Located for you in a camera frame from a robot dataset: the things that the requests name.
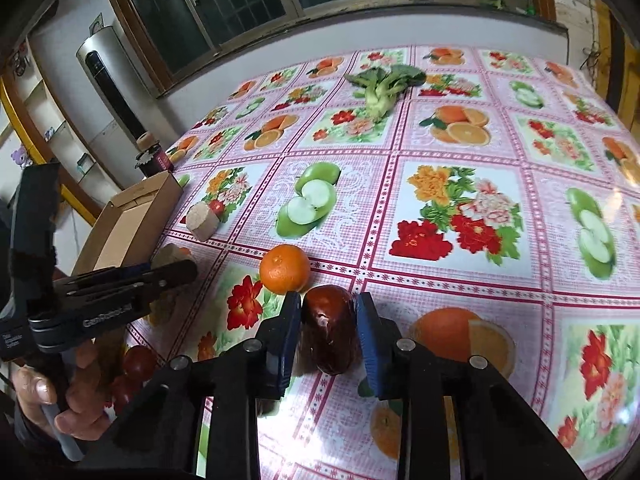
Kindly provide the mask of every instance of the tomato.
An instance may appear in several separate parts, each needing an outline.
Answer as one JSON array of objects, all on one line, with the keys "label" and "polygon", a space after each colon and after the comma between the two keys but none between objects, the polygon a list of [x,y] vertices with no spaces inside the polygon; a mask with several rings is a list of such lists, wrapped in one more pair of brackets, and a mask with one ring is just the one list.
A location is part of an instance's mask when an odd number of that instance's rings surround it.
[{"label": "tomato", "polygon": [[126,375],[120,375],[111,383],[111,395],[113,396],[113,409],[119,415],[124,407],[142,389],[142,383]]},{"label": "tomato", "polygon": [[122,370],[131,379],[143,383],[153,376],[156,370],[156,357],[146,346],[132,346],[124,354]]},{"label": "tomato", "polygon": [[212,200],[209,203],[209,209],[213,211],[214,215],[220,216],[225,211],[225,204],[220,200]]}]

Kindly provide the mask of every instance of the jar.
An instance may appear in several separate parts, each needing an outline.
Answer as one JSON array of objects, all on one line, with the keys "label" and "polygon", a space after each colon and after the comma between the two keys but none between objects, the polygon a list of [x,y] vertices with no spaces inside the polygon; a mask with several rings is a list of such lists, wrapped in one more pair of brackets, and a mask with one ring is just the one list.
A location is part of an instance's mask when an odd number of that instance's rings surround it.
[{"label": "jar", "polygon": [[173,171],[174,165],[166,156],[166,153],[160,146],[160,142],[156,140],[153,134],[144,133],[136,141],[138,149],[141,153],[136,157],[136,168],[144,173],[146,177],[154,176],[161,171]]}]

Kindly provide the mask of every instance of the cardboard box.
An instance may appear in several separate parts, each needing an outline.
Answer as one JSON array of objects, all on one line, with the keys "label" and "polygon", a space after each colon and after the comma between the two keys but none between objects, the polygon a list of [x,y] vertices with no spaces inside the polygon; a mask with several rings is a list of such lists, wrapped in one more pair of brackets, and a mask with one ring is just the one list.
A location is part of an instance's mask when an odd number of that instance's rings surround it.
[{"label": "cardboard box", "polygon": [[163,171],[112,197],[91,229],[73,275],[148,262],[181,195],[174,176]]}]

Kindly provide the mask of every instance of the pink checkered tablecloth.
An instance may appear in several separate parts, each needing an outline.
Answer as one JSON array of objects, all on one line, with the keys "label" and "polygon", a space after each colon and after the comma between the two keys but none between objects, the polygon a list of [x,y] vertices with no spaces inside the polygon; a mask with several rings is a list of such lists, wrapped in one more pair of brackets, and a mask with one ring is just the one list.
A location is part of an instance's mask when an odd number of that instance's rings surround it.
[{"label": "pink checkered tablecloth", "polygon": [[[342,76],[394,63],[427,82],[373,123]],[[129,344],[197,360],[251,337],[282,304],[255,292],[260,259],[288,242],[310,257],[312,285],[370,292],[404,334],[446,309],[462,327],[453,347],[487,349],[589,478],[638,436],[638,147],[581,74],[466,46],[336,54],[240,82],[178,149],[189,182],[160,245],[188,248],[198,280],[168,323],[133,323]],[[337,203],[285,240],[278,212],[322,161],[340,168]],[[199,200],[224,206],[207,242],[184,224]],[[239,328],[233,296],[257,314]],[[361,396],[364,377],[295,378],[258,420],[262,478],[395,478],[397,408]]]}]

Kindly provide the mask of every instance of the window frame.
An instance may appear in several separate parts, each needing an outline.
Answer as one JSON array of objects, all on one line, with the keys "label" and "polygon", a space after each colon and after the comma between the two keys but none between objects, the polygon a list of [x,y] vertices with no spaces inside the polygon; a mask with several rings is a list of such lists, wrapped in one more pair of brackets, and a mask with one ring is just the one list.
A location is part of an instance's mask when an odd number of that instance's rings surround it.
[{"label": "window frame", "polygon": [[[167,93],[177,84],[211,63],[252,46],[260,40],[266,40],[276,34],[315,20],[377,7],[401,7],[425,4],[478,6],[487,0],[332,0],[316,6],[307,7],[306,9],[302,7],[300,0],[280,0],[285,11],[284,16],[252,28],[223,43],[216,43],[209,36],[192,0],[184,1],[191,15],[194,17],[198,29],[203,35],[207,45],[209,45],[209,51],[173,73],[169,70],[164,60],[162,60],[132,1],[110,0],[127,39],[131,42],[133,49],[138,54],[142,65],[148,72],[151,81],[158,89],[160,95]],[[502,1],[509,7],[526,9],[532,0]]]}]

